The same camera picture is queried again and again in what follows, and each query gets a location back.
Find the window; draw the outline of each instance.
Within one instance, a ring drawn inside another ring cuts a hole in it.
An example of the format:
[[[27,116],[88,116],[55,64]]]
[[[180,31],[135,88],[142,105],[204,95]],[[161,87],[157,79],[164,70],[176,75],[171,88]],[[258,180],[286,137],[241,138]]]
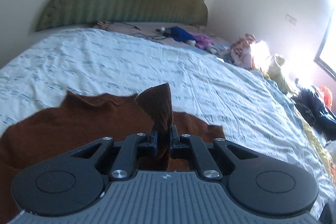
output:
[[[327,31],[315,57],[315,62],[336,80],[336,12],[332,12]]]

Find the white bedsheet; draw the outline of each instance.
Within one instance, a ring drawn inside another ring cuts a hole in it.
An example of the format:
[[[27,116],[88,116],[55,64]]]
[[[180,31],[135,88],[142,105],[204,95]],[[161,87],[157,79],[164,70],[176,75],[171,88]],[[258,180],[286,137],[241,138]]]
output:
[[[223,126],[226,138],[305,168],[320,194],[318,218],[335,191],[293,105],[258,73],[214,56],[97,29],[52,35],[0,70],[0,135],[33,113],[59,106],[66,90],[85,95],[131,95],[169,82],[175,111]]]

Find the window frame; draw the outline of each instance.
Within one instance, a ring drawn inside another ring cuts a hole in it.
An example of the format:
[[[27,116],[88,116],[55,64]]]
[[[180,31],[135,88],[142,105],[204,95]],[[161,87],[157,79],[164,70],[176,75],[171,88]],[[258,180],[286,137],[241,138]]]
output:
[[[320,55],[323,51],[323,48],[327,42],[329,31],[331,28],[331,22],[333,20],[333,17],[336,16],[336,9],[333,8],[331,11],[331,16],[328,22],[327,30],[325,31],[325,34],[323,36],[322,43],[317,51],[317,54],[315,56],[314,62],[317,63],[317,65],[322,68],[334,81],[336,81],[336,72],[325,62],[320,58]]]

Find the blue cloth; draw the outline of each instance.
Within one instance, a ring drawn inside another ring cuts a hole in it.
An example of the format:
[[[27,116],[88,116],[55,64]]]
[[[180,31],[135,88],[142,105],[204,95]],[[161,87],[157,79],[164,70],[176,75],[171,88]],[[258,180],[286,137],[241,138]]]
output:
[[[180,27],[169,28],[171,30],[170,36],[178,42],[186,42],[188,40],[196,40],[190,33],[181,29]]]

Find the purple cloth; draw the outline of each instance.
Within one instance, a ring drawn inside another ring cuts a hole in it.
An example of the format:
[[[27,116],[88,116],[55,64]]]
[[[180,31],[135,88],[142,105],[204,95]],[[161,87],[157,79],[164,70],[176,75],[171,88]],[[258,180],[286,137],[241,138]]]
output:
[[[193,34],[193,37],[196,40],[196,47],[201,50],[205,50],[208,45],[213,45],[211,38],[205,34]]]

